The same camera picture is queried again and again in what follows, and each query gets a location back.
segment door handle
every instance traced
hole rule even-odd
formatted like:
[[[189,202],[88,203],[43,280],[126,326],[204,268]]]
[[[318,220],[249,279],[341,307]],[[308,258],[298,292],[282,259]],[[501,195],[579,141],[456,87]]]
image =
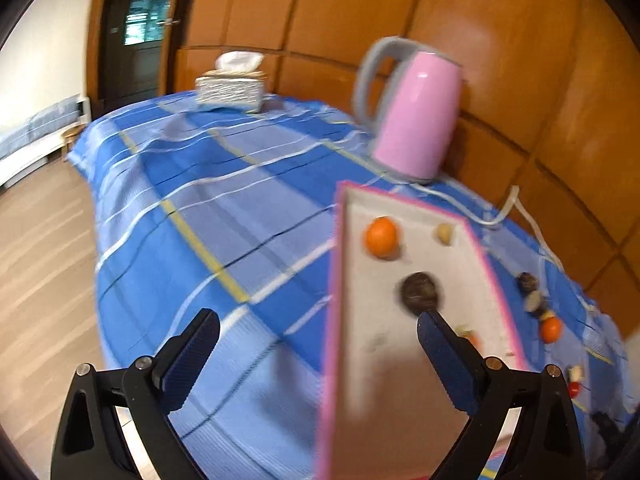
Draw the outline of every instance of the door handle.
[[[180,20],[173,20],[171,18],[167,18],[166,20],[160,20],[159,22],[156,22],[158,25],[162,25],[163,27],[171,27],[172,25],[178,25],[178,23],[180,23]]]

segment kettle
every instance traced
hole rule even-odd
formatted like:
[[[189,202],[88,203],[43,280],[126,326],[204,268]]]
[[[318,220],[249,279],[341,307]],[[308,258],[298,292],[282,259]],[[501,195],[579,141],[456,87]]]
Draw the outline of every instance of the kettle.
[[[369,87],[386,57],[399,63],[373,119]],[[372,160],[409,182],[433,180],[456,126],[461,90],[460,65],[434,48],[398,36],[374,43],[358,70],[352,100],[356,120],[375,136]]]

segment tablecloth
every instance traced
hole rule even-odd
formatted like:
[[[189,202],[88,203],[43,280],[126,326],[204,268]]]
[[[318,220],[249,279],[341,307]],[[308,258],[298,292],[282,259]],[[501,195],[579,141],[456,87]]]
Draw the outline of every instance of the tablecloth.
[[[210,478],[313,477],[337,183],[351,180],[460,212],[367,160],[370,137],[321,102],[270,96],[266,111],[199,111],[192,92],[94,121],[69,159],[95,202],[98,327],[112,367],[155,354],[203,307],[220,341],[184,407],[170,415]],[[431,189],[473,214],[495,208],[443,176]],[[588,460],[604,452],[589,413],[619,424],[634,408],[612,320],[511,221],[472,223],[508,300],[527,363],[584,366],[574,399]],[[544,345],[514,277],[540,280],[565,324]],[[501,457],[482,472],[492,478]]]

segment woven tissue box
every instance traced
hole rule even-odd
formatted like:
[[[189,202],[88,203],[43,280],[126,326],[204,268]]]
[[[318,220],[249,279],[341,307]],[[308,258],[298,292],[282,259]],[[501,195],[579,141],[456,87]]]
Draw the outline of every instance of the woven tissue box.
[[[257,112],[262,106],[265,80],[264,72],[211,70],[196,79],[196,102],[204,110]]]

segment wooden floor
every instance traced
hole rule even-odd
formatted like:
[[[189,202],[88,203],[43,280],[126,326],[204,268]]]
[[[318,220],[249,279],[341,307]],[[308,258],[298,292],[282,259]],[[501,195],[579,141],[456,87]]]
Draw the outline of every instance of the wooden floor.
[[[76,366],[103,368],[94,265],[92,200],[73,167],[55,160],[0,193],[0,424],[41,480]]]

